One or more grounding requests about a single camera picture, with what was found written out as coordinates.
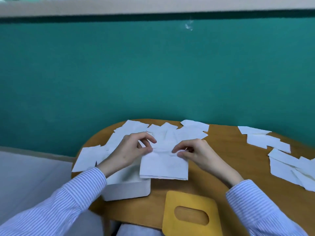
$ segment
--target person's left hand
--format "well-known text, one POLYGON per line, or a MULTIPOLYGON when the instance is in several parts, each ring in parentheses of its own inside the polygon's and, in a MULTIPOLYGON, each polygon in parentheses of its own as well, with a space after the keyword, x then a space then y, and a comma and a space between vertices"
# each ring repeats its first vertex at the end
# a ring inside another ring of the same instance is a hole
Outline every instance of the person's left hand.
POLYGON ((115 172, 131 165, 134 160, 140 156, 144 156, 153 151, 149 141, 156 143, 154 137, 147 132, 132 133, 125 135, 118 147, 102 161, 97 168, 99 168, 105 177, 109 177, 115 172), (141 141, 145 147, 142 147, 138 141, 141 141))

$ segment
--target wooden table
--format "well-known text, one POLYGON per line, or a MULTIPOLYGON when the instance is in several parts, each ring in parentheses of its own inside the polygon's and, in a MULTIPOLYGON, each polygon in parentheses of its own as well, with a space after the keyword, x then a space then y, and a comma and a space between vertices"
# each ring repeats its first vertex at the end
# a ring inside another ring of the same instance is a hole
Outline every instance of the wooden table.
MULTIPOLYGON (((160 126, 169 122, 181 127, 178 121, 137 120, 160 126)), ((106 144, 113 130, 122 126, 123 123, 104 128, 92 136, 83 147, 106 144)), ((315 192, 306 191, 298 185, 271 175, 267 156, 272 150, 271 147, 263 149, 247 144, 246 135, 242 135, 237 127, 210 125, 208 134, 205 140, 223 160, 236 169, 243 178, 252 179, 289 218, 302 226, 309 235, 315 235, 315 192)), ((270 135, 291 144, 291 155, 294 157, 304 156, 308 159, 315 157, 313 148, 273 132, 270 135)), ((104 202, 98 198, 89 209, 111 220, 161 229, 166 192, 178 190, 213 198, 218 204, 223 235, 248 235, 226 201, 225 193, 228 189, 224 184, 200 170, 193 162, 189 162, 188 176, 188 181, 152 179, 151 194, 147 197, 110 202, 104 202)))

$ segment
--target tiled floor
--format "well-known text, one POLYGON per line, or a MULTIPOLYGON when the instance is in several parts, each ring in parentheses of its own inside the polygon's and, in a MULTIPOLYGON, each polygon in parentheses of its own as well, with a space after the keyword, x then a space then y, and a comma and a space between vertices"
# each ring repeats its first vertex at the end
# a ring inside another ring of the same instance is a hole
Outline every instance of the tiled floor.
MULTIPOLYGON (((71 178, 70 162, 0 151, 0 225, 48 198, 71 178)), ((66 236, 103 235, 101 218, 86 211, 66 236)))

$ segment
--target tissue box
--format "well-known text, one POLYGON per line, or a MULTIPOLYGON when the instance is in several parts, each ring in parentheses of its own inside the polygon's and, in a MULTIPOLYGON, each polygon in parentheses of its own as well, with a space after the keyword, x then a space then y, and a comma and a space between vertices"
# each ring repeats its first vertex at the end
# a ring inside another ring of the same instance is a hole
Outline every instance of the tissue box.
POLYGON ((151 192, 151 179, 139 176, 139 162, 132 164, 108 177, 107 186, 101 196, 105 201, 148 196, 151 192))

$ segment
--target hand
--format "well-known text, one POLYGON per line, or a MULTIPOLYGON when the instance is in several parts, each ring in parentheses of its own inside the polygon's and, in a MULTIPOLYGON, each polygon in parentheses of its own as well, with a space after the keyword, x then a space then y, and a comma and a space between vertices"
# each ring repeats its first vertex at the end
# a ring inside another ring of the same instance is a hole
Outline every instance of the hand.
POLYGON ((144 156, 153 151, 149 141, 156 143, 154 137, 147 132, 132 133, 125 135, 118 147, 102 161, 99 168, 105 175, 109 177, 115 172, 131 165, 134 160, 140 156, 144 156), (138 141, 141 141, 145 147, 142 147, 138 141))
POLYGON ((215 153, 205 140, 181 141, 174 147, 172 153, 181 149, 186 149, 187 151, 179 152, 177 154, 178 157, 192 160, 202 170, 214 175, 229 188, 244 180, 236 170, 215 153))

